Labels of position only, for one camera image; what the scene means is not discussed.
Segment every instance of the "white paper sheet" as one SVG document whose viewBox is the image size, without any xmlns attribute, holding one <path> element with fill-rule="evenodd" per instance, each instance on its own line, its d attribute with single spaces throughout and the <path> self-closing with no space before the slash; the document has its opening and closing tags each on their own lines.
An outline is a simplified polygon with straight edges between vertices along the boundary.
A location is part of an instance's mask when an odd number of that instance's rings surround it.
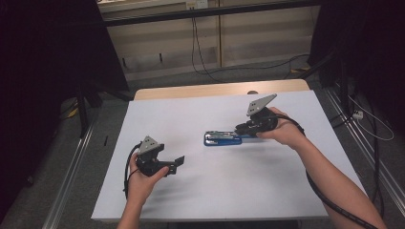
<svg viewBox="0 0 405 229">
<path fill-rule="evenodd" d="M 267 94 L 156 99 L 130 102 L 92 219 L 119 220 L 125 206 L 123 176 L 131 149 L 151 136 L 165 144 L 159 160 L 185 156 L 176 175 L 163 178 L 141 219 L 202 221 L 302 219 L 327 215 L 310 189 L 298 155 L 274 140 L 206 147 L 206 131 L 233 131 L 248 121 L 250 101 Z M 314 92 L 278 93 L 269 104 L 286 112 L 307 137 L 360 188 Z"/>
</svg>

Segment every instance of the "wrist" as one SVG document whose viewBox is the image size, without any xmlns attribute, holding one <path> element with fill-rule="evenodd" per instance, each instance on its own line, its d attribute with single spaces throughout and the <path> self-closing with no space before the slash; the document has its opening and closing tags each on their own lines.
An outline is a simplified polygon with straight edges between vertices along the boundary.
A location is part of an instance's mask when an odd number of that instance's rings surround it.
<svg viewBox="0 0 405 229">
<path fill-rule="evenodd" d="M 288 145 L 292 150 L 297 153 L 311 145 L 310 141 L 301 133 L 294 138 L 294 140 Z"/>
</svg>

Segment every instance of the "metal bracket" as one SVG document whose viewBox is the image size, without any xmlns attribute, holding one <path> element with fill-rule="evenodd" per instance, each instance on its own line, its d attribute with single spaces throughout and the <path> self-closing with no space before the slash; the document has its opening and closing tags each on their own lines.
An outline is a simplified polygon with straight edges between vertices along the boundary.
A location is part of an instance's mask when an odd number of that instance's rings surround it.
<svg viewBox="0 0 405 229">
<path fill-rule="evenodd" d="M 249 104 L 249 107 L 247 108 L 246 116 L 252 116 L 252 115 L 255 115 L 256 113 L 260 112 L 275 97 L 277 97 L 277 94 L 271 94 L 269 96 L 266 96 L 266 97 L 259 98 L 257 100 L 251 101 L 250 104 Z"/>
</svg>

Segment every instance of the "black cable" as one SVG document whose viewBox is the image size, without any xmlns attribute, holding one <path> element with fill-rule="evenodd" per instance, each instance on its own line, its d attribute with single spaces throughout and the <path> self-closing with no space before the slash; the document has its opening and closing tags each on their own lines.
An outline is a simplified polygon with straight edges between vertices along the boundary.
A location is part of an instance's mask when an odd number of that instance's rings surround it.
<svg viewBox="0 0 405 229">
<path fill-rule="evenodd" d="M 353 215 L 352 213 L 346 211 L 345 209 L 339 207 L 338 205 L 336 205 L 335 203 L 330 201 L 327 197 L 325 197 L 322 194 L 322 192 L 319 190 L 319 188 L 316 186 L 315 182 L 313 182 L 313 180 L 309 176 L 308 172 L 307 172 L 307 179 L 308 179 L 310 187 L 312 188 L 313 192 L 315 192 L 316 196 L 318 196 L 322 200 L 322 202 L 324 202 L 326 205 L 328 205 L 333 211 L 337 212 L 338 214 L 342 215 L 346 219 L 349 219 L 364 228 L 376 229 L 375 226 L 369 224 L 367 221 L 365 221 L 365 220 Z"/>
<path fill-rule="evenodd" d="M 309 54 L 302 54 L 302 55 L 296 55 L 296 56 L 292 56 L 291 59 L 288 61 L 288 73 L 286 74 L 286 76 L 284 76 L 283 79 L 287 79 L 289 77 L 289 75 L 291 74 L 291 62 L 295 59 L 298 59 L 299 57 L 302 56 L 309 56 Z"/>
<path fill-rule="evenodd" d="M 208 74 L 208 76 L 209 76 L 212 80 L 214 80 L 214 81 L 216 81 L 216 82 L 219 82 L 219 83 L 226 83 L 226 82 L 224 82 L 224 81 L 222 81 L 222 80 L 219 80 L 219 79 L 216 79 L 216 78 L 212 77 L 212 75 L 206 70 L 205 64 L 203 63 L 202 51 L 201 51 L 201 48 L 200 48 L 200 41 L 199 41 L 199 35 L 198 35 L 198 32 L 197 32 L 197 22 L 196 22 L 196 18 L 193 17 L 193 18 L 191 18 L 191 20 L 192 20 L 192 22 L 193 22 L 193 52 L 192 52 L 192 54 L 191 54 L 191 62 L 192 62 L 192 64 L 193 64 L 194 70 L 196 71 L 196 73 L 199 73 L 199 72 L 196 70 L 196 67 L 195 67 L 195 65 L 194 65 L 194 41 L 197 40 L 197 45 L 198 45 L 198 47 L 199 47 L 200 60 L 202 61 L 202 67 L 203 67 L 204 71 L 206 72 L 206 74 Z"/>
<path fill-rule="evenodd" d="M 368 100 L 368 103 L 370 105 L 370 110 L 372 112 L 372 115 L 374 115 L 374 108 L 373 108 L 373 104 Z M 373 138 L 373 147 L 374 147 L 374 155 L 373 155 L 373 159 L 374 159 L 374 183 L 375 183 L 375 189 L 374 189 L 374 193 L 373 193 L 373 197 L 372 197 L 372 202 L 375 203 L 376 201 L 376 197 L 378 195 L 379 199 L 380 199 L 380 216 L 382 218 L 384 218 L 384 213 L 385 213 L 385 205 L 384 205 L 384 199 L 382 197 L 382 193 L 381 193 L 381 188 L 380 188 L 380 154 L 379 154 L 379 142 L 377 139 L 377 125 L 376 125 L 376 121 L 375 118 L 373 118 L 373 122 L 370 121 L 369 117 L 367 116 L 370 124 L 372 125 L 373 128 L 373 134 L 374 134 L 374 138 Z"/>
<path fill-rule="evenodd" d="M 201 47 L 200 47 L 199 36 L 198 36 L 198 31 L 197 31 L 196 18 L 192 18 L 192 23 L 193 23 L 193 49 L 192 49 L 192 53 L 191 53 L 191 63 L 193 64 L 193 69 L 194 69 L 194 71 L 195 71 L 196 73 L 198 73 L 198 74 L 208 74 L 210 78 L 212 78 L 212 79 L 215 80 L 215 81 L 219 81 L 219 82 L 221 82 L 221 83 L 226 83 L 226 82 L 223 82 L 223 81 L 221 81 L 221 80 L 218 80 L 218 79 L 213 78 L 211 74 L 213 74 L 213 73 L 218 73 L 218 72 L 223 72 L 223 71 L 233 71 L 233 70 L 266 70 L 266 69 L 273 69 L 273 68 L 277 68 L 277 67 L 286 65 L 286 64 L 288 64 L 288 63 L 290 64 L 291 61 L 293 61 L 293 60 L 295 60 L 295 59 L 297 59 L 297 58 L 299 58 L 299 57 L 309 56 L 309 54 L 296 55 L 296 56 L 291 57 L 291 59 L 288 60 L 288 61 L 286 61 L 286 62 L 283 62 L 283 63 L 281 63 L 281 64 L 277 64 L 277 65 L 273 65 L 273 66 L 267 66 L 267 67 L 239 67 L 239 68 L 231 68 L 231 69 L 218 69 L 218 70 L 209 72 L 209 71 L 205 68 L 205 65 L 204 65 L 204 63 L 203 63 L 203 56 L 202 56 L 202 53 L 201 53 Z M 204 71 L 203 71 L 203 72 L 199 72 L 199 71 L 196 69 L 196 66 L 195 66 L 195 63 L 194 63 L 195 40 L 197 40 L 197 45 L 198 45 L 199 53 L 200 53 L 200 59 L 201 59 L 201 61 L 202 61 L 202 66 L 203 66 L 203 68 L 204 68 Z"/>
<path fill-rule="evenodd" d="M 69 111 L 75 104 L 77 103 L 77 99 L 75 99 L 75 101 L 67 108 L 65 109 L 63 112 L 61 112 L 60 114 L 63 115 L 65 114 L 67 111 Z"/>
<path fill-rule="evenodd" d="M 130 163 L 130 161 L 131 161 L 132 154 L 134 153 L 134 151 L 135 151 L 136 149 L 138 149 L 138 148 L 140 147 L 140 144 L 134 146 L 134 148 L 131 150 L 131 153 L 129 153 L 129 156 L 128 156 L 128 158 L 127 158 L 127 162 L 126 162 L 126 165 L 125 165 L 124 190 L 122 190 L 122 191 L 125 192 L 125 197 L 126 197 L 126 198 L 128 198 L 128 184 L 129 184 L 129 178 L 130 178 L 130 177 L 128 177 L 129 163 Z"/>
</svg>

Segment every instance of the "wire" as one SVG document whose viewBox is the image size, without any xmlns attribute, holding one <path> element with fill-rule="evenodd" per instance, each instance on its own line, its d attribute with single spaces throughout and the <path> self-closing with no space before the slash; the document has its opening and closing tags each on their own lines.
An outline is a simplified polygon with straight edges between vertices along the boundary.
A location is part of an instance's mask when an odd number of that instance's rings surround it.
<svg viewBox="0 0 405 229">
<path fill-rule="evenodd" d="M 373 109 L 373 104 L 369 101 L 367 98 L 368 103 L 370 105 L 371 113 L 374 114 L 374 109 Z M 373 128 L 373 134 L 377 135 L 377 125 L 375 122 L 375 118 L 373 121 L 369 119 L 369 116 L 367 115 L 367 119 L 369 120 L 372 128 Z M 378 138 L 374 137 L 373 141 L 373 149 L 374 149 L 374 154 L 373 154 L 373 159 L 374 159 L 374 184 L 375 184 L 375 189 L 373 192 L 373 197 L 372 197 L 372 202 L 375 204 L 376 198 L 379 197 L 380 199 L 380 216 L 384 218 L 384 213 L 385 213 L 385 205 L 384 205 L 384 198 L 381 193 L 380 189 L 380 180 L 379 180 L 379 172 L 380 172 L 380 154 L 379 154 L 379 144 L 378 144 Z"/>
<path fill-rule="evenodd" d="M 195 71 L 196 73 L 198 73 L 198 74 L 208 74 L 208 76 L 209 76 L 210 78 L 212 78 L 212 79 L 215 80 L 215 81 L 221 82 L 221 83 L 226 83 L 226 82 L 213 78 L 211 74 L 213 74 L 213 73 L 218 73 L 218 72 L 223 72 L 223 71 L 234 71 L 234 70 L 266 70 L 266 69 L 273 69 L 273 68 L 277 68 L 277 67 L 280 67 L 280 66 L 289 64 L 288 75 L 285 76 L 285 78 L 287 78 L 287 77 L 289 76 L 289 72 L 290 72 L 290 70 L 291 70 L 291 65 L 290 65 L 290 64 L 291 64 L 291 61 L 293 61 L 293 60 L 295 60 L 295 59 L 297 59 L 297 58 L 299 58 L 299 57 L 309 56 L 309 54 L 296 55 L 296 56 L 291 57 L 291 59 L 288 60 L 288 61 L 286 61 L 286 62 L 283 62 L 283 63 L 281 63 L 281 64 L 277 64 L 277 65 L 273 65 L 273 66 L 267 66 L 267 67 L 239 67 L 239 68 L 230 68 L 230 69 L 218 69 L 218 70 L 209 72 L 209 71 L 205 68 L 205 65 L 204 65 L 204 63 L 203 63 L 203 56 L 202 56 L 202 53 L 201 53 L 201 47 L 200 47 L 200 42 L 199 42 L 199 36 L 198 36 L 196 18 L 193 17 L 193 18 L 192 18 L 192 22 L 193 22 L 193 49 L 192 49 L 192 53 L 191 53 L 191 62 L 192 62 L 192 64 L 193 64 L 193 69 L 194 69 L 194 71 Z M 195 63 L 194 63 L 194 51 L 195 51 L 195 41 L 196 41 L 196 40 L 197 40 L 197 45 L 198 45 L 198 49 L 199 49 L 200 59 L 201 59 L 201 61 L 202 61 L 202 66 L 203 66 L 203 69 L 204 69 L 204 71 L 202 71 L 202 72 L 199 72 L 199 71 L 196 69 L 196 66 L 195 66 Z"/>
<path fill-rule="evenodd" d="M 302 55 L 296 55 L 296 56 L 291 57 L 291 59 L 288 61 L 288 73 L 286 74 L 286 76 L 284 76 L 283 79 L 287 79 L 287 77 L 289 77 L 289 74 L 291 73 L 291 62 L 293 60 L 298 59 L 299 57 L 308 56 L 308 55 L 309 54 L 302 54 Z"/>
<path fill-rule="evenodd" d="M 350 96 L 349 96 L 349 99 L 350 99 L 358 108 L 360 108 L 361 110 L 363 110 L 363 112 L 365 112 L 365 113 L 367 113 L 368 115 L 372 116 L 374 119 L 376 119 L 377 121 L 379 121 L 382 125 L 384 125 L 385 128 L 387 128 L 387 130 L 389 130 L 389 131 L 391 132 L 391 135 L 392 135 L 392 136 L 391 136 L 390 138 L 382 138 L 382 137 L 380 137 L 380 136 L 377 136 L 377 135 L 371 133 L 370 131 L 368 131 L 366 128 L 364 128 L 364 127 L 360 124 L 360 122 L 357 120 L 357 123 L 359 124 L 359 126 L 360 126 L 365 132 L 367 132 L 368 134 L 370 134 L 370 135 L 372 135 L 372 136 L 374 136 L 374 137 L 376 137 L 376 138 L 378 138 L 378 139 L 380 139 L 380 140 L 384 140 L 384 141 L 389 141 L 389 140 L 394 139 L 394 132 L 393 132 L 393 130 L 391 130 L 383 121 L 381 121 L 378 117 L 374 116 L 373 114 L 371 114 L 370 112 L 368 112 L 366 109 L 364 109 L 363 107 L 361 107 L 361 106 L 360 106 L 356 101 L 354 101 L 354 99 L 352 99 Z"/>
<path fill-rule="evenodd" d="M 65 109 L 63 112 L 61 112 L 60 114 L 63 115 L 65 114 L 67 111 L 69 111 L 72 107 L 75 106 L 75 104 L 77 103 L 77 99 L 75 99 L 75 101 L 67 108 Z"/>
<path fill-rule="evenodd" d="M 140 147 L 140 144 L 134 146 L 134 148 L 131 150 L 131 152 L 129 153 L 129 156 L 128 156 L 128 158 L 127 158 L 126 165 L 125 165 L 124 190 L 123 190 L 123 191 L 125 192 L 125 197 L 126 197 L 126 198 L 128 198 L 128 189 L 129 189 L 129 177 L 128 177 L 129 164 L 130 164 L 130 161 L 131 161 L 132 154 L 134 153 L 134 151 L 135 151 L 136 149 L 138 149 L 138 148 Z"/>
<path fill-rule="evenodd" d="M 310 177 L 308 172 L 307 172 L 307 179 L 308 179 L 310 187 L 312 188 L 312 190 L 316 194 L 316 196 L 318 196 L 322 200 L 322 202 L 324 202 L 326 205 L 328 205 L 333 211 L 335 211 L 336 213 L 340 214 L 341 216 L 345 217 L 346 219 L 349 219 L 364 228 L 376 229 L 376 227 L 373 226 L 372 224 L 369 224 L 364 219 L 361 219 L 361 218 L 353 215 L 352 213 L 346 211 L 345 209 L 339 207 L 338 205 L 336 205 L 335 203 L 330 201 L 327 197 L 325 197 L 324 194 L 316 186 L 315 182 L 312 180 L 312 178 Z"/>
<path fill-rule="evenodd" d="M 193 22 L 193 51 L 192 51 L 192 54 L 191 54 L 191 62 L 193 63 L 194 70 L 196 71 L 196 73 L 199 73 L 197 71 L 195 65 L 194 65 L 194 43 L 195 43 L 195 40 L 197 40 L 197 45 L 199 47 L 200 60 L 202 61 L 202 67 L 205 70 L 206 74 L 208 74 L 208 76 L 214 81 L 217 81 L 219 83 L 226 83 L 225 81 L 222 81 L 222 80 L 219 80 L 219 79 L 216 79 L 216 78 L 212 77 L 212 75 L 206 70 L 205 64 L 203 63 L 202 51 L 201 51 L 201 48 L 200 48 L 200 41 L 199 41 L 199 35 L 198 35 L 198 32 L 197 32 L 196 18 L 193 17 L 193 18 L 191 18 L 191 20 Z"/>
</svg>

